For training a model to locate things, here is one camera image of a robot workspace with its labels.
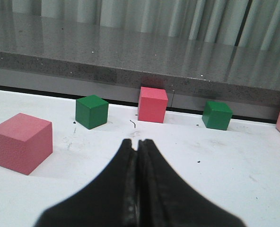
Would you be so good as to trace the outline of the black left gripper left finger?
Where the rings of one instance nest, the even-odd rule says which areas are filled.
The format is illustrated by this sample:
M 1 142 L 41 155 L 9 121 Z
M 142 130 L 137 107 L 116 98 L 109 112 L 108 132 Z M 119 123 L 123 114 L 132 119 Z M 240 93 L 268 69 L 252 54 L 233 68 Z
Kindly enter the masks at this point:
M 105 169 L 82 190 L 45 210 L 37 227 L 135 227 L 136 151 L 124 139 Z

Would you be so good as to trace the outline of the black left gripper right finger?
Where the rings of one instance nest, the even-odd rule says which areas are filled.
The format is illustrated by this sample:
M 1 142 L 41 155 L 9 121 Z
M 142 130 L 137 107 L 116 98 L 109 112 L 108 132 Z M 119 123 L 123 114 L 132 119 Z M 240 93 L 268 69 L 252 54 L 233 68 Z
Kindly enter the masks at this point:
M 245 226 L 187 184 L 152 140 L 139 141 L 138 177 L 142 227 Z

